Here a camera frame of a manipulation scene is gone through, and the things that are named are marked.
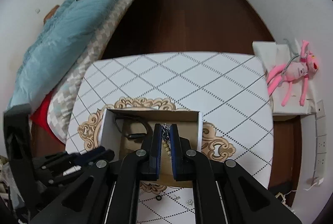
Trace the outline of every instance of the pink stuffed toy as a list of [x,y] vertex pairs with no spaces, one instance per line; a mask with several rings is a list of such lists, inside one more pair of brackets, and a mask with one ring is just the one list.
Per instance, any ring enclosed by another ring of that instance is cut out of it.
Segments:
[[282,82],[289,82],[289,89],[284,97],[281,106],[285,106],[291,95],[292,81],[304,76],[304,86],[299,104],[304,106],[306,93],[308,90],[309,74],[315,74],[318,70],[318,63],[311,51],[305,52],[309,42],[302,41],[301,55],[299,62],[289,62],[288,64],[281,64],[275,66],[268,74],[267,84],[268,94],[271,95],[273,91],[280,86]]

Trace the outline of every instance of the light blue blanket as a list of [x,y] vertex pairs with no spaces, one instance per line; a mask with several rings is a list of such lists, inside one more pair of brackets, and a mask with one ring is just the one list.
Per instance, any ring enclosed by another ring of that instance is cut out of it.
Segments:
[[8,108],[30,103],[35,111],[75,63],[117,0],[66,0],[26,51]]

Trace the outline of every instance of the black earphone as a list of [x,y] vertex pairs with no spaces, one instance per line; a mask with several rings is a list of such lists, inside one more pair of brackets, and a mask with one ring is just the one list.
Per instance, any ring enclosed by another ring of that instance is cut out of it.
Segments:
[[[143,139],[146,135],[150,135],[150,134],[152,135],[153,134],[153,130],[152,130],[151,126],[143,118],[138,117],[138,116],[117,114],[115,112],[114,112],[114,114],[115,114],[114,123],[115,123],[118,131],[120,133],[122,133],[124,135],[124,137],[126,137],[128,140]],[[139,123],[141,123],[144,126],[144,128],[146,129],[147,133],[124,134],[122,132],[122,130],[119,128],[119,126],[117,124],[117,120],[125,120],[125,119],[126,120],[131,120],[133,122],[139,122]]]

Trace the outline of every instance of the table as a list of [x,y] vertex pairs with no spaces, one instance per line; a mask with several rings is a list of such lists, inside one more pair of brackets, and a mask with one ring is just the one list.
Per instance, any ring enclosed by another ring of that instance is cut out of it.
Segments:
[[[82,80],[66,143],[69,153],[98,146],[105,108],[199,110],[202,152],[236,160],[268,187],[273,120],[264,72],[252,55],[217,52],[159,53],[93,63]],[[157,201],[154,197],[163,198]],[[138,223],[194,223],[192,189],[142,182]]]

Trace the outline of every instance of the wall socket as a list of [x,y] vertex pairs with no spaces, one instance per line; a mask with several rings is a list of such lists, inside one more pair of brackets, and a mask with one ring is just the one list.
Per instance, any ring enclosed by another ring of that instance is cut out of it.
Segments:
[[323,136],[326,134],[326,117],[316,118],[316,135]]
[[316,166],[314,171],[315,178],[324,177],[326,153],[316,155]]
[[324,108],[324,101],[320,100],[317,102],[317,113],[316,113],[317,119],[325,117],[325,108]]
[[326,153],[326,135],[317,137],[317,154]]

